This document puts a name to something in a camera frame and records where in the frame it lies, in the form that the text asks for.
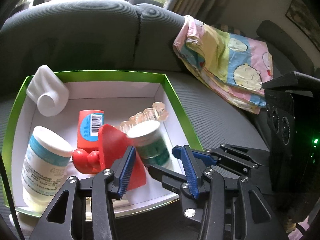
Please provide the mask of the pink sleeve forearm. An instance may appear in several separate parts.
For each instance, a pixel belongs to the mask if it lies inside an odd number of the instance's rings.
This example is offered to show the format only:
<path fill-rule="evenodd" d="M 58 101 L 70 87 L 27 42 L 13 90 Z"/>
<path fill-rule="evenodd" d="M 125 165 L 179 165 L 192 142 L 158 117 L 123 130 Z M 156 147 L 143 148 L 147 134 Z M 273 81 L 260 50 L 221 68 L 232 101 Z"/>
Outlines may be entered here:
<path fill-rule="evenodd" d="M 300 225 L 305 231 L 308 230 L 309 228 L 309 224 L 308 224 L 308 219 L 304 220 L 303 222 L 298 223 L 298 225 Z M 288 238 L 290 240 L 299 240 L 301 239 L 303 236 L 303 234 L 301 233 L 301 231 L 296 228 L 294 231 L 292 231 L 291 233 L 288 234 Z"/>

